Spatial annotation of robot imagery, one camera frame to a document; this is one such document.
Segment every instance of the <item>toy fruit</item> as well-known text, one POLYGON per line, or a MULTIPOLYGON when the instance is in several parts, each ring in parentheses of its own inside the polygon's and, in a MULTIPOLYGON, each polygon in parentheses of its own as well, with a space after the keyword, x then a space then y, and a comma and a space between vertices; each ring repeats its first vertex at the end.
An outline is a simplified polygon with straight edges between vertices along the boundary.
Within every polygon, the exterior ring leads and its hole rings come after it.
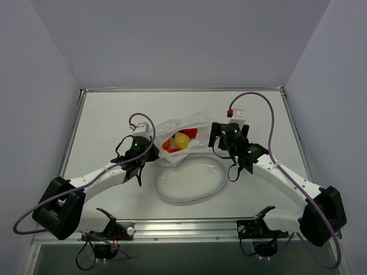
POLYGON ((166 149, 166 151, 167 151, 168 153, 175 153, 175 152, 178 152, 178 151, 179 151, 179 149, 177 149, 177 148, 171 148, 171 149, 166 149))
POLYGON ((168 148, 170 148, 170 146, 171 146, 171 142, 170 142, 170 140, 168 139, 166 142, 164 142, 164 143, 163 143, 162 148, 163 148, 164 150, 167 150, 168 148))
POLYGON ((184 133, 176 133, 174 135, 174 145, 176 148, 183 150, 189 146, 190 138, 184 133))
POLYGON ((194 138, 196 138, 197 128, 185 129, 182 132, 185 135, 187 135, 189 138, 194 139, 194 138))

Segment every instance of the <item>wall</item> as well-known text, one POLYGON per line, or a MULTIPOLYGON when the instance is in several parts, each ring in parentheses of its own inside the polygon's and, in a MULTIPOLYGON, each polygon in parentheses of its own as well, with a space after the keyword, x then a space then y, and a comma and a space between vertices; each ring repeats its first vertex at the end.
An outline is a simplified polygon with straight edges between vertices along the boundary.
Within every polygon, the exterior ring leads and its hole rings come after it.
POLYGON ((32 0, 81 88, 277 87, 330 0, 32 0))
POLYGON ((367 270, 366 10, 364 0, 332 0, 286 85, 320 184, 342 194, 342 243, 352 274, 367 270))
MULTIPOLYGON (((29 1, 0 1, 0 270, 20 273, 31 236, 12 232, 60 169, 79 96, 29 1)), ((29 218, 23 230, 34 229, 29 218)))

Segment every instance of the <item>metal frame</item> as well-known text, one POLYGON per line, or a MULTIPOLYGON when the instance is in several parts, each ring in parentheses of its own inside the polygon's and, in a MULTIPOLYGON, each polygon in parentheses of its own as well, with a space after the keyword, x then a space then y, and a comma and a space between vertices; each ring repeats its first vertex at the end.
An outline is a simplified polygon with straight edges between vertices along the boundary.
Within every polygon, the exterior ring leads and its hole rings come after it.
MULTIPOLYGON (((96 92, 221 92, 221 91, 259 91, 259 92, 280 92, 283 98, 284 106, 286 108, 289 120, 291 122, 292 130, 296 138, 299 152, 301 154, 303 164, 306 169, 309 180, 317 183, 316 177, 311 169, 307 156, 304 152, 301 139, 299 137, 297 128, 290 113, 287 103, 286 95, 283 87, 278 88, 98 88, 85 89, 81 91, 79 102, 77 104, 76 115, 69 138, 67 150, 65 152, 63 164, 61 166, 60 175, 65 174, 68 164, 69 156, 72 150, 73 141, 79 125, 80 116, 83 111, 83 106, 87 93, 96 92)), ((135 220, 129 222, 135 223, 134 243, 181 243, 181 242, 237 242, 237 226, 236 221, 247 218, 226 218, 226 219, 178 219, 178 220, 135 220)), ((63 245, 75 245, 81 242, 80 233, 72 234, 68 239, 62 241, 63 245)), ((244 239, 244 243, 251 243, 251 239, 244 239)), ((31 250, 24 267, 23 274, 32 274, 37 262, 41 245, 56 245, 61 242, 55 239, 54 236, 48 233, 38 234, 33 237, 31 250)), ((331 248, 335 254, 335 245, 330 242, 331 248)), ((345 259, 339 267, 340 274, 350 274, 345 259)))

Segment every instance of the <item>white oval plate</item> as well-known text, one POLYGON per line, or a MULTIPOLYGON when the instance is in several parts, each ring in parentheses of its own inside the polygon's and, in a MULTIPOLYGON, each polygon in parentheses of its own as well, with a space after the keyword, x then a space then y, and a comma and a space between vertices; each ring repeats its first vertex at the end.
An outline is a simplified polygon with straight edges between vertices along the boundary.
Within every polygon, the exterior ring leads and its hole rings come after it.
POLYGON ((158 195, 170 202, 190 202, 218 192, 227 174, 218 160, 202 156, 160 169, 154 180, 158 195))

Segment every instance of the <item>yellow ball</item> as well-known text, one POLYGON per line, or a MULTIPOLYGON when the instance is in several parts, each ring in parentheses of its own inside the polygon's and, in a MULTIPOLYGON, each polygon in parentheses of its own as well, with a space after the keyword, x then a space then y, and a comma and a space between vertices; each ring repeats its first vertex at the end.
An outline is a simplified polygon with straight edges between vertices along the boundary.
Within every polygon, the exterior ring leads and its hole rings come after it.
POLYGON ((177 149, 183 150, 188 148, 190 143, 190 138, 184 133, 176 133, 174 135, 174 145, 177 149))

